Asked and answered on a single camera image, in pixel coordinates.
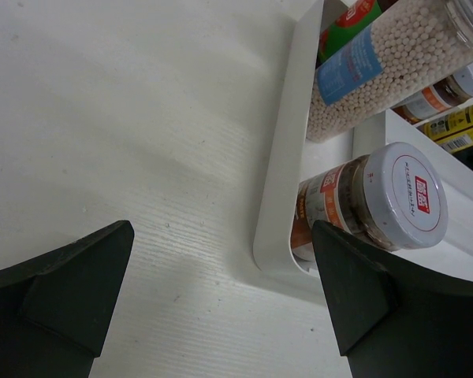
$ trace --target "red logo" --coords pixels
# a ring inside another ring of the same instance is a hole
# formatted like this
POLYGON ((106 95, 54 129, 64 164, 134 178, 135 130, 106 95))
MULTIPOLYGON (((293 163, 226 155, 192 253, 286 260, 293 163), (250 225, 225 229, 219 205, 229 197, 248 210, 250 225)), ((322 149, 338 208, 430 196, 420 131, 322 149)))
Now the red logo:
POLYGON ((375 0, 358 0, 337 20, 341 28, 348 28, 360 22, 373 8, 375 0))
POLYGON ((429 197, 427 195, 427 182, 415 176, 415 191, 417 192, 417 209, 429 214, 429 197))
POLYGON ((330 36, 330 30, 327 28, 322 34, 318 43, 318 49, 321 53, 326 51, 326 44, 328 43, 328 37, 330 36))

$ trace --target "red label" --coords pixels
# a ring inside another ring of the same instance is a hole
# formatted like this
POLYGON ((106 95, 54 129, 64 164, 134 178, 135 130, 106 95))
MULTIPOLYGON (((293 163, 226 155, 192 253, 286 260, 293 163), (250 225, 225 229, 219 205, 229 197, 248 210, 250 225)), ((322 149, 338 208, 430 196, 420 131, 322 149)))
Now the red label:
POLYGON ((341 170, 344 168, 344 165, 331 169, 325 176, 321 185, 321 193, 326 193, 327 191, 334 191, 338 185, 338 177, 341 170))
POLYGON ((429 214, 429 197, 427 195, 427 182, 415 176, 415 191, 417 192, 417 209, 429 214))
POLYGON ((376 0, 358 0, 337 20, 341 28, 348 28, 360 22, 373 8, 376 0))

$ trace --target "clear plastic container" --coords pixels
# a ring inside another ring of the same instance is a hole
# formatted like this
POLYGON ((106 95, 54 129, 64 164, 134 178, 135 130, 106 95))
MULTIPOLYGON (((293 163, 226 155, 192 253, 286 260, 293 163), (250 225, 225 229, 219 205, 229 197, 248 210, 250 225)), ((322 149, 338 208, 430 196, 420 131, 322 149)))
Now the clear plastic container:
POLYGON ((473 98, 473 63, 396 105, 393 110, 411 124, 434 117, 473 98))
POLYGON ((400 0, 315 74, 307 137, 321 142, 473 62, 473 0, 400 0))
POLYGON ((300 184, 291 249, 314 261, 311 228, 329 221, 383 250, 427 248, 445 236, 445 192, 431 163, 407 143, 392 143, 300 184))

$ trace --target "white wood grain surface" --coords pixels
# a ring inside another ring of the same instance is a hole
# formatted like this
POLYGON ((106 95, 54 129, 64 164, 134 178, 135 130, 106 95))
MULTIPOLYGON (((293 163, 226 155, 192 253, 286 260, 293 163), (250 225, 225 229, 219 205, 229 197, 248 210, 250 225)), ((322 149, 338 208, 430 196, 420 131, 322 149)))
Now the white wood grain surface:
POLYGON ((0 269, 136 230, 91 376, 350 376, 322 298, 251 258, 311 3, 0 0, 0 269))

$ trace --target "white spice rack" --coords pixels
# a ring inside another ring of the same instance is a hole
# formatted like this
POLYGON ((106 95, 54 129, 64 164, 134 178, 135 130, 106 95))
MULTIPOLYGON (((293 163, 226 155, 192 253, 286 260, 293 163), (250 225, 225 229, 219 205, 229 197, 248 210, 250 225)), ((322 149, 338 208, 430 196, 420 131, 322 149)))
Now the white spice rack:
MULTIPOLYGON (((315 263, 296 259, 289 246, 299 183, 352 157, 401 141, 419 148, 437 169, 447 194, 449 228, 437 246, 397 254, 450 276, 473 280, 473 172, 470 169, 391 110, 323 144, 305 140, 322 6, 323 1, 318 1, 305 13, 292 38, 255 233, 256 264, 276 280, 321 293, 315 263)), ((329 25, 344 9, 338 0, 326 0, 322 25, 329 25)))

